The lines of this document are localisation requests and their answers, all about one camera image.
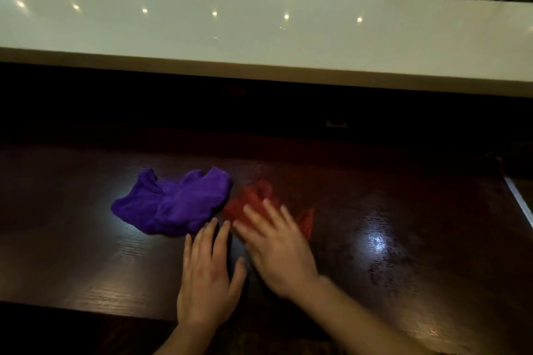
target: white countertop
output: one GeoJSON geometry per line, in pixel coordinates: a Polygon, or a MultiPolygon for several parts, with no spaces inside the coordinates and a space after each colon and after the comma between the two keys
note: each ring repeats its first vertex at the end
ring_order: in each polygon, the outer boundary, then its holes
{"type": "Polygon", "coordinates": [[[0,0],[0,62],[533,97],[533,4],[0,0]]]}

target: wooden surface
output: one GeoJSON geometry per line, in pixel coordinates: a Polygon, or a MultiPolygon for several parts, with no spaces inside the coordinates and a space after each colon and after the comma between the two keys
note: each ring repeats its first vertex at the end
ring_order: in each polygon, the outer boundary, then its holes
{"type": "MultiPolygon", "coordinates": [[[[0,300],[175,319],[183,238],[145,236],[109,206],[142,169],[174,179],[215,165],[239,187],[266,177],[316,209],[320,272],[434,350],[527,353],[533,232],[483,155],[355,143],[50,125],[4,138],[0,300]]],[[[231,258],[242,252],[236,239],[231,258]]],[[[250,274],[230,326],[316,336],[250,274]]]]}

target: purple cloth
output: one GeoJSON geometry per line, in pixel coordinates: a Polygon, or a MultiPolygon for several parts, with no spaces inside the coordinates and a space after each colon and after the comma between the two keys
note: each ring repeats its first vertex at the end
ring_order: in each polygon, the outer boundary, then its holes
{"type": "Polygon", "coordinates": [[[230,175],[216,167],[205,175],[189,171],[178,182],[157,181],[154,170],[144,170],[111,211],[147,235],[195,234],[226,201],[231,185],[230,175]]]}

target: wood grain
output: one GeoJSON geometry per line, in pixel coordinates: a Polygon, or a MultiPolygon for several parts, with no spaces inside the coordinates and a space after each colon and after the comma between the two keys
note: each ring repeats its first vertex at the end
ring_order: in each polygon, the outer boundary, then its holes
{"type": "MultiPolygon", "coordinates": [[[[320,272],[430,348],[525,353],[533,232],[483,155],[276,136],[38,124],[0,151],[0,300],[175,319],[182,238],[114,217],[142,169],[174,179],[218,166],[239,187],[266,177],[316,209],[320,272]]],[[[243,252],[231,241],[231,260],[243,252]]],[[[230,326],[318,336],[250,269],[230,326]]]]}

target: hand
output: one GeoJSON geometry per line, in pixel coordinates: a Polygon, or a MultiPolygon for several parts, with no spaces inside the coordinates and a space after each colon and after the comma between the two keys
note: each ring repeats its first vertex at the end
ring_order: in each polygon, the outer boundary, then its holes
{"type": "Polygon", "coordinates": [[[237,221],[233,226],[244,239],[268,287],[282,298],[295,301],[302,290],[319,278],[315,259],[288,209],[282,206],[280,213],[267,199],[263,205],[272,223],[246,205],[244,213],[259,232],[237,221]]]}
{"type": "Polygon", "coordinates": [[[204,326],[212,333],[235,310],[246,280],[244,258],[240,257],[230,283],[226,266],[230,222],[223,224],[213,246],[216,226],[214,218],[198,232],[192,244],[191,236],[186,236],[183,276],[177,297],[179,324],[204,326]]]}

